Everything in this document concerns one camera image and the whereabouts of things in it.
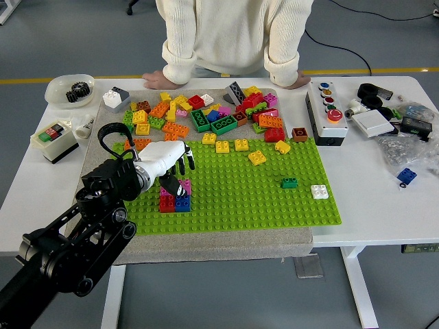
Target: robotic arm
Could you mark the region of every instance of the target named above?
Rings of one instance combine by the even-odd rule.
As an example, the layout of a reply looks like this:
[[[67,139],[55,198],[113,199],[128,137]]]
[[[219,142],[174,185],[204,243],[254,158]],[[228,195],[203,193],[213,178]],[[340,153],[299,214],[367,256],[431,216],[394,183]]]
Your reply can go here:
[[[104,137],[125,134],[131,148],[122,155],[110,150]],[[58,292],[88,295],[136,233],[123,201],[147,191],[159,177],[172,195],[186,195],[175,173],[178,162],[185,173],[184,155],[195,169],[191,149],[182,141],[150,143],[137,153],[131,133],[122,123],[98,132],[101,146],[116,157],[82,177],[84,188],[76,204],[46,228],[23,235],[16,259],[23,268],[0,291],[0,329],[30,328]],[[123,159],[127,153],[133,159]],[[79,217],[69,236],[62,226]]]

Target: black gear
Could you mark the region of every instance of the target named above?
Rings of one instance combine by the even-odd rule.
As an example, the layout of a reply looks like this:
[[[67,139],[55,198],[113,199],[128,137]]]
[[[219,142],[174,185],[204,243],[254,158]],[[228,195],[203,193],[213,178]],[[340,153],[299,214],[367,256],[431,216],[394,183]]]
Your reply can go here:
[[[88,94],[90,94],[90,87],[86,82],[76,82],[75,84],[72,85],[71,90],[78,97],[85,97]]]
[[[69,103],[75,103],[78,100],[78,96],[73,91],[68,91],[66,97]]]

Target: black tape roll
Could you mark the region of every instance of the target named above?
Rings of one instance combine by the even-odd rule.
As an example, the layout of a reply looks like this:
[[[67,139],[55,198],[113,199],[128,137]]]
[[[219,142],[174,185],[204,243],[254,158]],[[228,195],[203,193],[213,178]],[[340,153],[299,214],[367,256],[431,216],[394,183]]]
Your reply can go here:
[[[360,84],[357,96],[362,100],[365,96],[377,96],[378,87],[374,84]]]
[[[383,106],[383,101],[378,96],[373,95],[363,97],[361,103],[371,110],[376,110]]]
[[[390,121],[390,119],[393,118],[393,116],[394,116],[392,110],[389,109],[389,108],[383,108],[383,107],[381,107],[381,108],[378,108],[377,110],[378,110],[378,112],[381,113],[381,115],[382,115],[383,117],[385,117],[385,119],[386,119],[387,121]]]

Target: green baseplate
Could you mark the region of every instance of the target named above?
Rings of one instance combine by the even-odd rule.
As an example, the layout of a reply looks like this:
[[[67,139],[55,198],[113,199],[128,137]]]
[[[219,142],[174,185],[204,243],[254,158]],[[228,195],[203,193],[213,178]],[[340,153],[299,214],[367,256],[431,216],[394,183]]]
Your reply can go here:
[[[195,171],[187,165],[184,179],[191,180],[191,212],[160,213],[158,182],[133,202],[126,202],[129,220],[137,224],[138,235],[180,234],[264,228],[297,228],[341,224],[316,144],[312,138],[295,143],[287,154],[274,143],[248,140],[249,151],[217,154],[214,145],[186,142],[193,151]],[[115,143],[121,153],[123,143]],[[248,154],[261,151],[267,161],[254,166]],[[283,178],[296,178],[297,188],[281,188]],[[326,185],[329,198],[314,199],[311,185]]]

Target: sleeve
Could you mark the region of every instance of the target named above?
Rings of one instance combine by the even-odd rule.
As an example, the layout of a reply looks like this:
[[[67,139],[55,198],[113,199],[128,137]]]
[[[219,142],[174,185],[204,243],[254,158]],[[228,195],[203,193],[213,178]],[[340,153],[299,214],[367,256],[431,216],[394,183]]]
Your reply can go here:
[[[195,65],[195,0],[157,0],[157,8],[166,22],[167,40],[162,57],[167,62],[164,76],[175,84],[186,84]]]
[[[274,15],[264,49],[264,67],[270,72],[271,81],[278,86],[291,86],[297,80],[297,48],[312,3],[313,0],[285,0]]]

